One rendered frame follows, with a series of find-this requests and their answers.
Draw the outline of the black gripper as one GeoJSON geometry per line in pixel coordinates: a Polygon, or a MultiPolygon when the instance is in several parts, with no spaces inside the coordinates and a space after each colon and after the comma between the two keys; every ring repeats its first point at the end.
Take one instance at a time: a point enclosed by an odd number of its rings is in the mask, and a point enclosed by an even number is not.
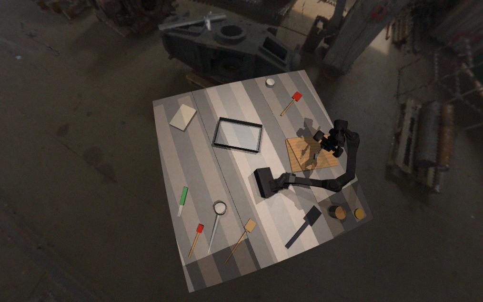
{"type": "Polygon", "coordinates": [[[343,149],[338,146],[336,148],[336,146],[334,146],[332,143],[331,143],[331,137],[330,138],[325,138],[324,137],[324,133],[322,131],[317,131],[316,134],[314,135],[313,139],[317,142],[319,142],[320,140],[322,140],[320,142],[320,147],[324,147],[323,149],[325,149],[326,151],[330,152],[330,150],[332,150],[334,153],[332,154],[333,156],[335,156],[336,158],[340,157],[343,153],[343,149]]]}

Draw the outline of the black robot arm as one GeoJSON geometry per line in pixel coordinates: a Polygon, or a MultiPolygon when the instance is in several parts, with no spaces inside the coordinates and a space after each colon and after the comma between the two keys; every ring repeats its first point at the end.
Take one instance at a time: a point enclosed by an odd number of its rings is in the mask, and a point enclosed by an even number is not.
{"type": "Polygon", "coordinates": [[[294,173],[282,173],[279,178],[268,181],[271,192],[287,189],[290,184],[305,184],[328,189],[333,192],[340,192],[346,184],[355,179],[356,153],[359,147],[359,134],[347,129],[348,122],[335,120],[334,128],[330,129],[328,138],[334,146],[344,147],[345,136],[348,146],[347,169],[346,173],[336,179],[316,180],[310,178],[296,177],[294,173]],[[345,136],[344,136],[345,133],[345,136]],[[334,136],[332,136],[334,135],[334,136]]]}

